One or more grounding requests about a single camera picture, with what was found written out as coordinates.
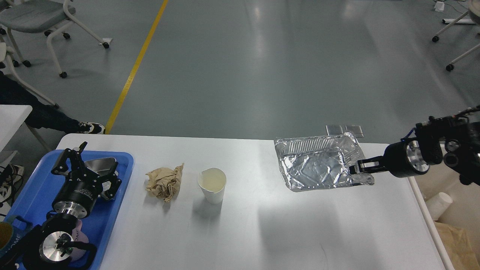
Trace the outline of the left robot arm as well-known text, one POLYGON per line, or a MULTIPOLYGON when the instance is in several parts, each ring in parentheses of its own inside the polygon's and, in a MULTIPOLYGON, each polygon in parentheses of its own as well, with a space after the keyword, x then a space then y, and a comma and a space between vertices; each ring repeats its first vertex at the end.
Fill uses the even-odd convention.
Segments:
POLYGON ((81 221, 90 216, 98 198, 113 200, 122 180, 115 159, 103 172, 88 166, 82 159, 86 146, 87 142, 83 142, 59 155, 51 173, 64 176, 65 181, 51 204, 50 217, 6 246, 1 256, 2 270, 17 269, 19 258, 27 270, 74 270, 71 263, 85 253, 86 263, 77 269, 87 270, 92 265, 98 249, 81 240, 81 221))

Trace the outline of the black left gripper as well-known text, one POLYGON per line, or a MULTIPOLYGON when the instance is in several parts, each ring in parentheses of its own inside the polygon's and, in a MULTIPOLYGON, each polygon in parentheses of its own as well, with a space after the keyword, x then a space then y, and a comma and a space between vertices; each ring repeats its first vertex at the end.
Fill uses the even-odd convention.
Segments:
POLYGON ((87 169, 82 152, 87 142, 74 149, 66 148, 55 161, 51 173, 65 176, 65 182, 52 202, 56 213, 73 215, 77 219, 89 217, 98 198, 115 198, 122 180, 118 177, 118 161, 103 171, 87 169))

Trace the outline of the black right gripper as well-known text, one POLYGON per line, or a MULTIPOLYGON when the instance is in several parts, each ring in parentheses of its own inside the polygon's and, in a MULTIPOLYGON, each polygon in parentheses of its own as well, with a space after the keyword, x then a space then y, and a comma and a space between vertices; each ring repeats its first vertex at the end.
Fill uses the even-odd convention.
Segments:
POLYGON ((387 146, 383 156, 355 161, 349 173, 381 173, 386 169, 393 176, 404 178, 422 176, 429 171, 430 165, 424 161, 418 141, 406 140, 387 146))

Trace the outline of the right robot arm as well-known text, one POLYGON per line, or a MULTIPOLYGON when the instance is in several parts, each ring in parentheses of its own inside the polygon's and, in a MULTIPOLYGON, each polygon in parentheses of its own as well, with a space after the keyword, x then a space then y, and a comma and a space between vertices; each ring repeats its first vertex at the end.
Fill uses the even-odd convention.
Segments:
POLYGON ((445 164, 458 173, 461 184, 479 184, 479 122, 469 116, 479 106, 454 115, 417 123, 399 142, 388 145, 382 156, 356 161, 350 174, 387 171, 398 178, 423 176, 432 165, 445 164))

